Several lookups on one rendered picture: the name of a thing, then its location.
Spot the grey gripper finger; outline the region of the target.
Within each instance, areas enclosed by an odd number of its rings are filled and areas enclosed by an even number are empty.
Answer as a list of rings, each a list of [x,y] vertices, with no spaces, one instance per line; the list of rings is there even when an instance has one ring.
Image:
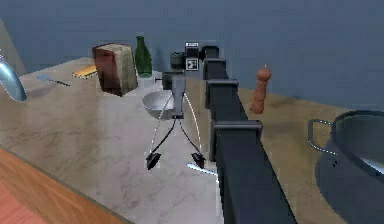
[[[194,109],[193,109],[193,106],[189,100],[189,97],[186,93],[183,94],[183,99],[187,101],[187,104],[189,106],[189,109],[192,113],[192,117],[193,117],[193,121],[194,121],[194,124],[195,124],[195,129],[196,129],[196,132],[197,132],[197,137],[198,137],[198,143],[199,145],[196,145],[191,139],[190,137],[188,136],[188,134],[186,133],[186,131],[184,130],[183,126],[180,126],[183,134],[185,135],[185,137],[187,138],[187,140],[189,141],[189,143],[192,145],[192,147],[195,149],[195,152],[191,154],[194,162],[196,163],[197,167],[198,168],[201,168],[203,169],[205,167],[205,157],[204,155],[201,153],[201,137],[200,137],[200,129],[199,129],[199,125],[197,123],[197,118],[196,118],[196,115],[195,115],[195,112],[194,112]]]
[[[168,130],[167,134],[162,138],[162,140],[157,145],[154,145],[160,123],[162,121],[165,121],[165,120],[157,120],[158,123],[154,129],[154,135],[153,135],[153,138],[151,140],[150,150],[149,150],[149,153],[146,157],[146,166],[147,166],[148,170],[151,170],[152,168],[154,168],[156,166],[157,162],[161,158],[161,154],[158,153],[157,150],[167,140],[167,138],[169,137],[169,135],[171,134],[171,132],[173,131],[173,129],[175,127],[176,119],[171,119],[171,120],[173,121],[173,124],[172,124],[171,128]]]

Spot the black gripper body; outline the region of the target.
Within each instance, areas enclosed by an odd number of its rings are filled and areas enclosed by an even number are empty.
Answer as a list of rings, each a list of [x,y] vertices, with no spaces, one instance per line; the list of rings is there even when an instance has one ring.
[[[163,89],[170,90],[173,97],[173,119],[183,119],[183,97],[186,90],[185,79],[185,53],[184,52],[172,52],[170,54],[170,71],[162,73],[161,78],[156,78],[156,81],[161,80]]]

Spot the silver metal bowl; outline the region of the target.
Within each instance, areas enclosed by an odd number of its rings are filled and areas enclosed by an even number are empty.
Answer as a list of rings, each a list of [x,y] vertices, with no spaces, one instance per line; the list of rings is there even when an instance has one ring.
[[[155,90],[142,98],[146,112],[157,120],[183,119],[184,115],[176,114],[174,97],[170,90]]]

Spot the silver knife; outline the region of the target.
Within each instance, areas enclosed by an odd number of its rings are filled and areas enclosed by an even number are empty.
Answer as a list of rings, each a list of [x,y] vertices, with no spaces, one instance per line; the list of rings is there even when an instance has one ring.
[[[199,166],[197,166],[196,164],[193,164],[193,163],[187,163],[186,166],[188,168],[190,168],[192,170],[195,170],[195,171],[198,171],[198,172],[202,172],[202,173],[213,175],[213,176],[218,176],[218,174],[216,172],[207,170],[205,168],[201,168],[201,167],[199,167]]]

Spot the green glass bottle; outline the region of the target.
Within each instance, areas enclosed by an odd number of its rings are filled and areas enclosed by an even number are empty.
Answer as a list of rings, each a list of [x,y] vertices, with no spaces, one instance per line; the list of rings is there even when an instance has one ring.
[[[152,58],[150,52],[145,45],[143,36],[136,37],[135,64],[138,75],[141,78],[149,78],[152,76]]]

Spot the brown bread loaf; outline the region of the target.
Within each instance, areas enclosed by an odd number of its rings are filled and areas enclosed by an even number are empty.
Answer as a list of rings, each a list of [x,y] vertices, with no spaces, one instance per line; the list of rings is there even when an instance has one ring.
[[[103,92],[123,97],[138,87],[130,45],[107,43],[93,47],[92,54]]]

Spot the brown wooden pepper mill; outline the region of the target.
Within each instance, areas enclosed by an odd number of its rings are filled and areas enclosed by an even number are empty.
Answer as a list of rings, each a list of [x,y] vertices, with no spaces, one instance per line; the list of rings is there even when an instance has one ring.
[[[250,111],[254,114],[262,114],[264,111],[266,89],[271,76],[272,72],[267,65],[259,69],[257,72],[257,85],[253,93],[253,101],[250,106]]]

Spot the flat yellow orange block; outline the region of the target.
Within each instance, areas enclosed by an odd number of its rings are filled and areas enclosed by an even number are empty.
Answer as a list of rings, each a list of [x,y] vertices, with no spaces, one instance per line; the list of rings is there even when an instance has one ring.
[[[81,68],[77,71],[74,71],[72,75],[80,79],[88,79],[97,74],[97,69],[95,65],[89,65],[84,68]]]

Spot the silver curved tap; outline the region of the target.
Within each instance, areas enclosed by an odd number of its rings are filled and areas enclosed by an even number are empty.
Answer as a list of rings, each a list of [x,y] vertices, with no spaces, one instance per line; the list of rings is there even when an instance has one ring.
[[[10,96],[17,102],[27,99],[25,88],[14,69],[7,63],[5,57],[0,54],[0,83]]]

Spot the large grey cooking pot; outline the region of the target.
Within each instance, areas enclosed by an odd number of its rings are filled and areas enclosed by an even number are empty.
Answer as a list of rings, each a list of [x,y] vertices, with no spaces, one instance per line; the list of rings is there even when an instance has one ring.
[[[320,151],[317,186],[330,207],[347,224],[384,224],[384,112],[345,112],[329,123],[325,146],[314,141],[308,121],[308,143]]]

